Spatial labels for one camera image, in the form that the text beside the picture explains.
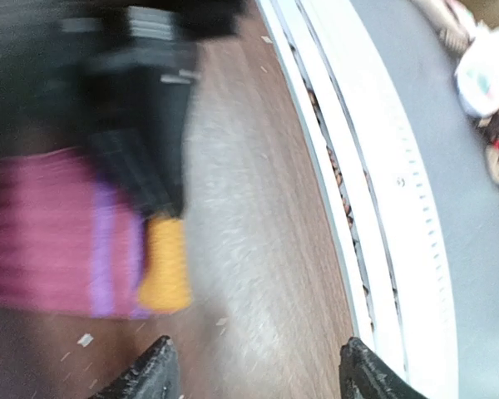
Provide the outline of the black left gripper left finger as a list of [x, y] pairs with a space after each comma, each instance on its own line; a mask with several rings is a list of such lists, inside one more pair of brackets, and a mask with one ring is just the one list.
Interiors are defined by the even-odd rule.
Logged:
[[170, 337], [154, 341], [117, 379], [91, 399], [178, 399], [180, 368]]

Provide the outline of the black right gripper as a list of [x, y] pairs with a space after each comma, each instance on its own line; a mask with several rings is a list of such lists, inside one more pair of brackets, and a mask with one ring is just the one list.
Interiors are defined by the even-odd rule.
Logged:
[[[81, 144], [61, 133], [74, 84], [92, 58], [125, 46], [132, 7], [168, 14], [177, 33], [229, 36], [244, 1], [0, 1], [0, 159]], [[100, 167], [143, 219], [185, 208], [183, 138], [194, 81], [132, 66], [86, 76], [87, 143]]]

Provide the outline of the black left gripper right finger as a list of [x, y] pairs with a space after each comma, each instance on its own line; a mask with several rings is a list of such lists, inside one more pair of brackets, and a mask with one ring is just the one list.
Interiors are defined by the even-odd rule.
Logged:
[[341, 398], [424, 399], [358, 337], [340, 349]]

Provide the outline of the maroon purple striped sock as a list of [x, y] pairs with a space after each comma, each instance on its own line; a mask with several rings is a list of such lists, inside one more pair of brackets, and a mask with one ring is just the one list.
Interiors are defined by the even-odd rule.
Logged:
[[180, 219], [144, 220], [73, 149], [0, 160], [0, 307], [144, 318], [190, 301]]

